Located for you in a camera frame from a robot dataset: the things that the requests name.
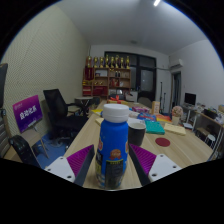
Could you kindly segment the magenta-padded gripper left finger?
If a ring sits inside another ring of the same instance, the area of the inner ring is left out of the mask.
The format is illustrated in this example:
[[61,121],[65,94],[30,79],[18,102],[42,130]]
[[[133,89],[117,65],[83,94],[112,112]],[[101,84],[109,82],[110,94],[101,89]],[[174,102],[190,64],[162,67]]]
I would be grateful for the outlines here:
[[82,186],[94,154],[94,146],[87,146],[69,157],[58,157],[46,168],[46,171]]

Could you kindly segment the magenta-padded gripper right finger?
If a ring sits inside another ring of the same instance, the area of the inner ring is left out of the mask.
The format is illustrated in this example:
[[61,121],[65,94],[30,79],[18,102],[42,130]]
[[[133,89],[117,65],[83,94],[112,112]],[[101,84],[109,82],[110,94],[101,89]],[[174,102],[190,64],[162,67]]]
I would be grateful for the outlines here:
[[129,154],[142,186],[181,170],[165,154],[155,155],[133,144],[129,145]]

